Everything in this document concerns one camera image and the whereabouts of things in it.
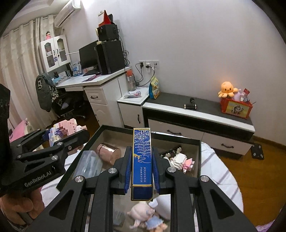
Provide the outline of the person's left hand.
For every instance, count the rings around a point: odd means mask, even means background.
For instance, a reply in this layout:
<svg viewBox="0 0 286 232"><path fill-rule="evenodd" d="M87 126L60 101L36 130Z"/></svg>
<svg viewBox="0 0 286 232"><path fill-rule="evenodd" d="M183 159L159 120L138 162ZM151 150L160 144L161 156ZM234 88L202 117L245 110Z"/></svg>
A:
<svg viewBox="0 0 286 232"><path fill-rule="evenodd" d="M30 197L22 197L21 194L1 197L1 210L5 216L16 225L25 225L25 221L18 213L28 213L33 219L44 210L45 205L42 199L41 189L38 188L31 192Z"/></svg>

